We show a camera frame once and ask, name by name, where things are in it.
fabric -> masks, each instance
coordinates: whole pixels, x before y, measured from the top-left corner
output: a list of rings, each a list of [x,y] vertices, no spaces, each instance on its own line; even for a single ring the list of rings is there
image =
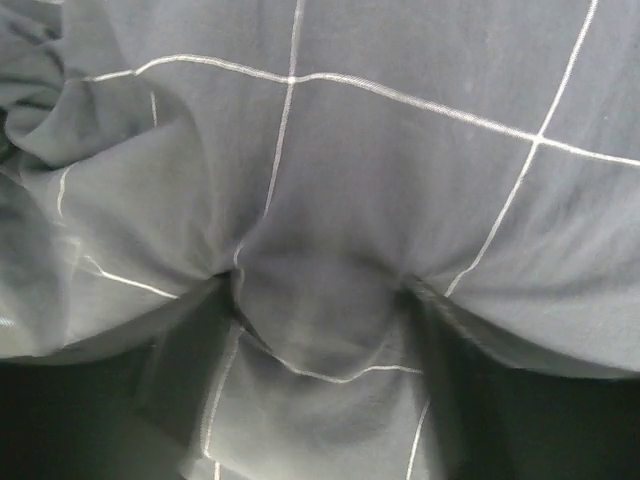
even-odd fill
[[[550,355],[640,370],[637,2],[1,4],[0,355],[232,271],[270,351],[233,337],[207,474],[429,478],[410,274]]]

plaid fabric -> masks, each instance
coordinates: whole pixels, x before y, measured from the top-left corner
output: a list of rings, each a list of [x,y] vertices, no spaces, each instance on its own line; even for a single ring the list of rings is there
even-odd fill
[[[437,478],[406,274],[640,369],[637,2],[0,3],[0,354],[233,271],[207,475]]]

cloth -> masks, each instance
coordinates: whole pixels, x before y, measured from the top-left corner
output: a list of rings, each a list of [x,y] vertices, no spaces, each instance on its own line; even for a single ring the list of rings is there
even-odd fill
[[[232,271],[207,474],[429,478],[410,274],[640,370],[637,2],[1,4],[0,355]]]

white line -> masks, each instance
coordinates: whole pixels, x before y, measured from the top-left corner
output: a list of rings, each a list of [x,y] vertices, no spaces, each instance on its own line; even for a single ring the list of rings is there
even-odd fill
[[[158,57],[145,63],[144,65],[137,68],[136,70],[121,70],[119,72],[105,73],[103,75],[88,76],[88,77],[82,78],[82,80],[86,82],[104,82],[106,80],[113,80],[114,78],[137,76],[146,72],[150,68],[157,67],[159,65],[166,65],[169,63],[176,63],[176,62],[211,65],[211,66],[222,68],[224,70],[243,73],[245,75],[249,75],[250,77],[270,80],[276,83],[288,83],[287,77],[283,77],[282,75],[276,75],[274,73],[265,72],[263,70],[258,70],[256,68],[248,67],[246,65],[241,65],[239,63],[228,62],[226,60],[223,60],[217,57],[207,57],[203,55],[190,55],[190,54],[178,54],[178,55],[168,55],[165,57]]]
[[[151,96],[151,116],[153,117],[153,126],[158,126],[158,106],[156,104],[156,94],[153,91],[149,94]]]
[[[132,287],[141,288],[143,290],[147,290],[149,292],[155,293],[156,295],[160,295],[161,297],[170,298],[172,300],[175,300],[176,298],[178,298],[177,295],[167,293],[164,290],[160,290],[159,288],[153,287],[151,285],[147,285],[146,283],[136,282],[134,280],[129,280],[128,278],[124,278],[119,275],[114,275],[113,273],[109,273],[105,271],[100,265],[98,265],[98,263],[89,255],[84,255],[84,258],[86,258],[89,262],[91,262],[98,269],[99,274],[102,275],[104,278],[113,280],[114,282],[123,283],[125,285],[130,285]]]
[[[346,383],[350,383],[353,382],[354,380],[357,380],[358,378],[360,378],[361,376],[363,376],[366,373],[369,372],[376,372],[376,371],[401,371],[401,372],[406,372],[406,373],[414,373],[414,374],[418,374],[418,375],[422,375],[422,371],[418,370],[417,368],[410,368],[410,367],[403,367],[401,365],[374,365],[372,367],[368,367],[365,368],[364,370],[361,370],[359,372],[354,373],[353,375],[349,376],[349,377],[345,377],[345,378],[340,378],[340,377],[331,377],[329,375],[323,375],[321,373],[315,373],[315,372],[309,372],[307,370],[301,370],[299,368],[294,367],[293,365],[291,365],[290,363],[286,362],[285,360],[278,358],[274,355],[269,354],[271,357],[273,357],[275,360],[277,360],[278,362],[280,362],[284,367],[287,368],[287,370],[289,370],[292,373],[295,373],[296,375],[301,375],[304,377],[311,377],[311,378],[315,378],[317,380],[323,380],[325,382],[328,383],[333,383],[336,385],[344,385]]]
[[[135,74],[136,72],[134,70],[121,70],[119,72],[105,73],[103,75],[98,75],[95,77],[83,77],[80,80],[82,80],[83,82],[99,83],[105,82],[107,80],[113,80],[114,78],[130,77]]]
[[[476,268],[478,266],[478,264],[482,260],[482,257],[484,257],[484,254],[489,249],[489,246],[493,242],[493,239],[495,238],[496,233],[498,233],[498,229],[502,225],[502,221],[504,220],[504,217],[507,214],[507,211],[509,210],[509,207],[513,203],[513,199],[516,197],[516,194],[518,193],[518,190],[520,189],[520,185],[522,185],[522,182],[524,181],[524,177],[529,172],[529,168],[531,167],[531,162],[533,161],[533,157],[535,156],[535,154],[536,154],[536,152],[538,150],[538,145],[539,145],[538,142],[533,142],[533,144],[531,145],[531,148],[529,149],[529,154],[527,155],[527,159],[525,160],[524,165],[522,167],[522,170],[520,170],[520,174],[518,175],[518,178],[516,179],[516,183],[514,184],[514,186],[511,189],[511,191],[509,192],[509,196],[507,197],[507,201],[504,203],[504,206],[502,207],[502,210],[500,210],[500,213],[498,214],[498,218],[496,218],[495,222],[493,222],[493,226],[491,227],[491,231],[489,232],[489,235],[487,236],[486,240],[484,241],[484,244],[480,248],[480,251],[476,255],[476,258],[473,260],[471,265],[469,265],[467,268],[465,268],[463,271],[461,271],[453,279],[453,281],[449,285],[449,288],[447,289],[447,291],[444,294],[445,297],[451,296],[451,294],[453,293],[455,288],[458,286],[458,283],[460,283],[460,280],[462,280],[462,277],[464,277],[467,273],[469,273],[471,270],[473,270],[474,268]]]
[[[422,433],[422,424],[424,423],[424,419],[427,416],[427,411],[429,410],[430,401],[427,400],[424,408],[422,409],[422,413],[420,413],[420,420],[418,420],[418,428],[416,428],[416,434],[413,437],[413,445],[411,446],[411,455],[409,456],[409,465],[407,466],[407,475],[405,480],[411,480],[411,475],[413,474],[413,463],[416,459],[416,452],[418,451],[418,444],[420,443],[420,434]]]
[[[548,138],[542,139],[540,141],[540,144],[546,145],[552,148],[557,148],[558,150],[564,150],[565,152],[573,153],[574,155],[592,158],[594,160],[621,163],[624,165],[629,165],[631,167],[640,167],[640,160],[634,160],[633,158],[616,157],[614,155],[606,155],[604,153],[591,152],[589,150],[584,150],[582,148],[574,147],[573,145],[569,145],[563,142],[558,142],[556,140],[550,140]]]
[[[284,145],[284,135],[287,130],[287,124],[289,123],[289,112],[291,111],[291,102],[293,99],[293,86],[296,83],[296,63],[297,63],[297,50],[298,50],[298,37],[300,34],[300,25],[302,23],[302,16],[304,11],[304,0],[296,1],[296,9],[293,14],[293,28],[291,30],[291,49],[289,51],[289,77],[284,78],[287,83],[287,93],[284,97],[284,105],[282,106],[282,117],[280,118],[280,128],[278,129],[278,139],[276,140],[276,151],[273,157],[273,164],[271,166],[271,178],[269,180],[269,189],[267,190],[267,198],[264,204],[264,210],[262,212],[262,218],[267,215],[269,207],[271,206],[271,200],[273,199],[273,191],[276,186],[276,180],[278,178],[278,170],[280,169],[280,160],[282,158],[282,146]],[[235,287],[236,302],[239,300],[242,293],[242,287],[245,279],[245,271],[238,264],[238,256],[244,247],[244,239],[238,243],[238,246],[233,253],[233,265],[239,271],[240,277]]]
[[[62,175],[60,176],[60,190],[58,191],[57,206],[58,206],[58,215],[60,215],[60,218],[62,220],[64,220],[64,215],[62,214],[62,199],[64,198],[64,194],[67,190],[67,175],[69,174],[69,170],[71,170],[71,167],[73,167],[73,165],[70,165],[67,168],[65,168],[64,172],[62,172]]]
[[[597,7],[598,7],[598,0],[591,0],[591,5],[589,6],[589,10],[587,11],[587,16],[584,19],[584,23],[582,24],[582,28],[580,29],[580,33],[578,34],[576,43],[573,46],[571,55],[569,56],[569,61],[567,62],[567,66],[565,68],[564,74],[562,75],[560,86],[558,87],[558,90],[553,98],[553,101],[551,102],[551,106],[549,107],[549,111],[547,112],[547,115],[545,116],[545,119],[542,122],[542,126],[540,127],[540,130],[538,131],[538,134],[536,135],[535,139],[533,140],[533,143],[531,144],[531,149],[529,150],[529,154],[527,155],[524,165],[522,166],[522,170],[520,171],[520,174],[516,179],[516,183],[511,189],[511,192],[509,192],[507,201],[505,202],[504,206],[502,207],[502,210],[498,214],[498,218],[496,219],[493,226],[491,227],[489,236],[487,237],[484,244],[480,248],[478,255],[476,256],[475,260],[471,263],[471,265],[469,265],[465,270],[460,272],[453,279],[453,281],[449,285],[449,288],[445,292],[445,297],[449,297],[454,292],[454,290],[460,283],[460,280],[462,280],[462,277],[464,277],[467,273],[469,273],[471,270],[476,268],[480,263],[480,261],[482,260],[482,257],[484,257],[484,254],[487,252],[487,250],[489,249],[489,246],[493,242],[493,239],[495,238],[496,233],[498,232],[498,229],[500,228],[500,225],[502,224],[502,221],[504,220],[504,217],[507,211],[509,210],[509,207],[511,207],[511,204],[513,203],[513,200],[516,194],[518,193],[518,190],[520,189],[520,186],[522,185],[522,182],[525,176],[529,172],[529,169],[533,162],[533,158],[535,157],[535,154],[538,150],[538,146],[541,143],[546,143],[544,138],[544,132],[549,126],[549,123],[551,122],[551,118],[553,117],[553,114],[555,113],[556,109],[558,108],[558,105],[560,104],[562,94],[564,93],[565,88],[569,83],[569,79],[571,78],[571,72],[573,71],[573,67],[576,63],[576,59],[578,58],[578,54],[580,53],[580,49],[582,48],[582,44],[584,43],[584,39],[587,35],[587,32],[589,31],[589,27],[591,26],[591,21],[593,20]]]
[[[238,354],[238,348],[240,346],[240,337],[244,333],[244,328],[241,328],[240,331],[236,334],[236,339],[234,341],[233,350],[231,351],[231,355],[229,355],[229,360],[224,367],[222,372],[222,377],[220,377],[220,383],[218,384],[218,388],[216,389],[216,396],[213,399],[213,406],[211,407],[211,415],[209,416],[209,423],[207,427],[207,432],[204,439],[201,439],[202,451],[205,457],[212,460],[209,447],[211,446],[211,431],[213,430],[213,419],[218,411],[218,404],[220,403],[220,398],[222,397],[222,390],[224,389],[224,384],[227,382],[227,377],[229,376],[229,372],[231,372],[231,367],[233,366],[233,361],[236,359],[236,355]]]
[[[503,125],[501,123],[479,117],[477,115],[474,115],[473,113],[463,112],[461,110],[456,110],[455,108],[450,108],[439,103],[429,102],[418,97],[407,95],[392,88],[385,87],[384,85],[380,85],[364,78],[354,77],[351,75],[342,75],[339,73],[312,73],[311,75],[305,75],[304,77],[297,78],[296,83],[310,82],[312,80],[329,80],[345,85],[352,85],[354,87],[358,87],[363,90],[382,95],[383,97],[390,98],[391,100],[395,100],[400,103],[411,105],[422,110],[439,113],[446,117],[486,128],[487,130],[492,130],[494,132],[498,132],[510,137],[529,141],[533,141],[536,138],[536,136],[532,133],[527,133],[522,130],[518,130],[517,128],[512,128],[507,125]]]

grid pattern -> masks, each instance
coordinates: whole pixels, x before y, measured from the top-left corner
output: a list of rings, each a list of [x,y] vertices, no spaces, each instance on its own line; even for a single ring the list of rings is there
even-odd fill
[[[53,0],[47,0],[46,3],[54,3]],[[275,82],[278,84],[282,84],[282,85],[286,85],[287,86],[287,90],[286,90],[286,96],[285,96],[285,101],[284,101],[284,105],[283,105],[283,110],[282,110],[282,116],[281,116],[281,121],[280,121],[280,128],[279,128],[279,132],[278,132],[278,137],[277,137],[277,142],[276,142],[276,149],[275,149],[275,156],[273,159],[273,166],[272,166],[272,173],[271,173],[271,178],[270,178],[270,182],[269,182],[269,187],[268,187],[268,194],[267,194],[267,198],[265,201],[265,206],[264,206],[264,210],[263,210],[263,217],[267,215],[268,211],[269,211],[269,207],[271,205],[271,201],[273,199],[273,194],[274,194],[274,190],[275,190],[275,186],[276,186],[276,182],[277,182],[277,177],[278,177],[278,170],[279,170],[279,166],[280,166],[280,160],[282,157],[282,150],[283,150],[283,143],[284,143],[284,138],[285,138],[285,134],[286,134],[286,129],[287,129],[287,124],[288,124],[288,119],[289,119],[289,113],[291,111],[291,105],[292,105],[292,100],[293,100],[293,93],[294,93],[294,88],[296,85],[300,85],[300,84],[304,84],[304,83],[308,83],[308,82],[316,82],[316,81],[326,81],[326,82],[333,82],[333,83],[338,83],[338,84],[343,84],[346,86],[350,86],[350,87],[355,87],[355,88],[359,88],[365,91],[368,91],[372,94],[375,95],[380,95],[386,98],[389,98],[391,100],[394,100],[396,102],[399,103],[404,103],[410,106],[413,106],[415,108],[418,109],[422,109],[422,110],[426,110],[426,111],[430,111],[439,115],[443,115],[446,117],[449,117],[451,119],[454,119],[456,121],[459,122],[464,122],[466,124],[470,124],[470,125],[474,125],[476,127],[479,128],[483,128],[486,130],[490,130],[493,131],[497,134],[500,135],[504,135],[507,137],[511,137],[511,138],[515,138],[518,140],[522,140],[522,141],[526,141],[526,142],[530,142],[531,146],[530,146],[530,150],[529,153],[524,161],[523,167],[520,171],[520,174],[518,175],[516,182],[513,186],[513,188],[511,189],[503,208],[501,209],[498,217],[496,218],[489,235],[487,236],[484,244],[482,245],[480,251],[477,253],[475,259],[473,260],[473,262],[464,270],[462,270],[454,279],[453,281],[450,283],[447,291],[446,291],[446,296],[450,296],[454,293],[456,287],[458,286],[458,284],[460,283],[460,281],[463,279],[463,277],[469,273],[470,271],[472,271],[473,269],[475,269],[478,264],[482,261],[482,258],[484,257],[485,253],[487,252],[487,250],[490,248],[495,236],[497,235],[500,226],[510,208],[510,206],[513,204],[513,201],[527,175],[527,173],[529,172],[532,163],[535,160],[536,157],[536,153],[538,152],[539,148],[541,146],[546,146],[546,147],[550,147],[552,149],[556,149],[556,150],[560,150],[566,153],[569,153],[570,155],[573,155],[575,157],[578,158],[582,158],[585,160],[596,160],[596,161],[603,161],[603,162],[613,162],[613,163],[618,163],[621,165],[626,165],[626,166],[630,166],[630,167],[639,167],[640,166],[640,160],[636,160],[636,159],[632,159],[632,158],[624,158],[624,157],[618,157],[618,156],[613,156],[613,155],[608,155],[606,153],[600,153],[600,152],[594,152],[594,151],[589,151],[589,150],[585,150],[582,149],[578,146],[575,145],[570,145],[558,140],[554,140],[551,138],[548,138],[546,136],[546,131],[547,128],[562,100],[562,96],[565,92],[565,89],[567,88],[567,85],[569,84],[570,81],[570,77],[573,71],[573,67],[575,65],[576,59],[578,58],[580,49],[582,47],[582,44],[584,42],[584,39],[588,33],[589,27],[593,21],[593,18],[595,16],[596,13],[596,9],[598,6],[598,0],[592,0],[591,4],[589,6],[588,12],[586,14],[584,23],[582,25],[582,28],[580,30],[580,33],[578,35],[578,38],[575,42],[574,48],[571,52],[571,55],[568,59],[567,62],[567,66],[566,69],[564,71],[564,74],[562,76],[562,80],[560,82],[560,85],[556,91],[556,94],[554,96],[554,99],[551,103],[551,105],[549,106],[549,109],[547,111],[547,114],[545,116],[545,119],[542,123],[542,125],[540,126],[539,130],[537,133],[533,133],[533,132],[528,132],[528,131],[523,131],[521,129],[509,126],[509,125],[505,125],[487,118],[483,118],[480,117],[478,115],[469,113],[469,112],[465,112],[465,111],[461,111],[455,108],[451,108],[448,107],[446,105],[442,105],[442,104],[438,104],[438,103],[434,103],[431,101],[428,101],[426,99],[422,99],[422,98],[418,98],[412,95],[408,95],[405,93],[402,93],[400,91],[397,91],[395,89],[392,89],[390,87],[381,85],[379,83],[364,79],[364,78],[360,78],[360,77],[356,77],[356,76],[352,76],[352,75],[345,75],[345,74],[340,74],[340,73],[333,73],[333,72],[319,72],[319,73],[312,73],[309,75],[304,75],[304,76],[296,76],[296,61],[297,61],[297,46],[298,46],[298,38],[300,35],[300,28],[301,28],[301,23],[302,23],[302,18],[303,18],[303,1],[302,0],[298,0],[297,5],[296,5],[296,10],[294,13],[294,26],[293,26],[293,30],[292,30],[292,39],[291,39],[291,52],[290,52],[290,66],[289,66],[289,72],[287,76],[283,76],[283,75],[278,75],[275,73],[271,73],[271,72],[267,72],[264,70],[259,70],[259,69],[255,69],[253,67],[247,66],[247,65],[242,65],[242,64],[238,64],[238,63],[234,63],[234,62],[230,62],[221,58],[216,58],[216,57],[209,57],[209,56],[199,56],[199,55],[190,55],[190,54],[179,54],[179,55],[168,55],[165,57],[159,57],[156,59],[153,59],[147,63],[145,63],[144,65],[140,66],[137,69],[133,69],[133,70],[122,70],[122,71],[117,71],[117,72],[111,72],[111,73],[105,73],[103,75],[99,75],[99,76],[92,76],[92,77],[84,77],[84,78],[80,78],[80,79],[74,79],[74,80],[70,80],[70,81],[86,81],[86,82],[93,82],[93,83],[100,83],[100,82],[105,82],[105,81],[116,81],[119,78],[123,78],[123,77],[129,77],[129,76],[140,76],[142,74],[144,74],[146,71],[148,71],[149,69],[152,68],[159,68],[163,65],[168,65],[168,64],[174,64],[174,63],[192,63],[192,64],[202,64],[202,65],[207,65],[207,66],[212,66],[212,67],[216,67],[216,68],[220,68],[220,69],[224,69],[224,70],[228,70],[228,71],[232,71],[232,72],[237,72],[243,75],[247,75],[256,79],[261,79],[264,81],[269,81],[269,82]],[[153,125],[154,126],[158,126],[158,113],[157,113],[157,100],[156,100],[156,96],[153,92],[151,92],[151,108],[152,108],[152,118],[153,118]],[[58,213],[60,215],[60,218],[64,221],[64,217],[62,215],[62,203],[63,203],[63,198],[64,198],[64,194],[65,194],[65,188],[66,188],[66,180],[67,180],[67,175],[69,173],[69,169],[66,169],[61,178],[60,178],[60,190],[59,190],[59,195],[57,198],[57,208],[58,208]],[[243,241],[240,241],[240,243],[238,244],[235,252],[234,252],[234,265],[235,267],[238,269],[238,271],[240,272],[240,282],[237,286],[238,291],[237,294],[240,294],[240,289],[242,288],[242,281],[244,279],[244,270],[242,268],[242,264],[240,262],[240,256],[242,253],[242,249],[243,249],[244,243]],[[90,256],[84,256],[90,263],[92,263],[94,265],[94,267],[97,270],[97,273],[99,275],[101,275],[102,277],[115,281],[115,282],[120,282],[135,288],[140,288],[140,289],[145,289],[147,291],[156,293],[157,295],[163,296],[165,298],[177,298],[177,295],[174,294],[170,294],[168,292],[164,292],[161,289],[155,288],[151,285],[146,285],[131,279],[127,279],[118,275],[115,275],[113,273],[109,273],[107,271],[105,271],[101,266],[99,266],[95,260],[93,260]],[[211,434],[212,434],[212,426],[213,426],[213,417],[217,411],[218,408],[218,404],[220,401],[220,398],[222,396],[222,391],[225,385],[225,381],[227,378],[227,375],[229,374],[232,365],[233,365],[233,361],[235,359],[235,356],[237,354],[238,351],[238,341],[240,338],[240,335],[242,334],[242,332],[240,332],[240,334],[238,335],[238,338],[235,341],[235,345],[234,348],[232,350],[231,355],[228,358],[228,362],[225,366],[225,369],[223,371],[222,374],[222,379],[217,387],[217,390],[215,391],[215,395],[213,396],[213,406],[212,406],[212,410],[211,410],[211,416],[208,419],[208,426],[209,429],[206,432],[206,435],[203,439],[203,452],[205,455],[208,455],[209,452],[209,443],[211,440]],[[368,373],[370,371],[386,371],[386,370],[401,370],[401,371],[405,371],[407,373],[419,373],[417,370],[415,369],[410,369],[408,367],[401,367],[401,366],[375,366],[375,367],[370,367],[366,370],[362,370],[356,374],[354,374],[353,376],[349,377],[349,378],[334,378],[334,377],[329,377],[326,375],[321,375],[321,374],[317,374],[314,372],[309,372],[309,371],[304,371],[301,369],[298,369],[296,367],[294,367],[291,364],[288,364],[287,362],[285,362],[284,360],[278,359],[280,361],[280,363],[286,368],[288,369],[290,372],[297,374],[297,375],[302,375],[302,376],[308,376],[311,378],[314,378],[316,380],[320,380],[320,381],[326,381],[329,383],[334,383],[334,384],[344,384],[344,383],[348,383],[351,382],[353,380],[355,380],[356,378],[359,378],[360,376],[364,375],[365,373]],[[419,422],[417,425],[417,429],[415,431],[414,434],[414,440],[413,440],[413,444],[412,444],[412,449],[409,455],[409,462],[408,462],[408,467],[407,467],[407,472],[406,472],[406,480],[410,480],[412,478],[412,473],[413,473],[413,464],[414,464],[414,459],[416,456],[416,451],[417,451],[417,444],[418,444],[418,440],[420,438],[420,434],[421,434],[421,430],[422,430],[422,426],[423,426],[423,422],[424,419],[426,417],[428,411],[428,403],[423,407],[420,417],[419,417]],[[214,471],[214,478],[221,478],[221,467],[219,463],[215,463],[215,471]]]

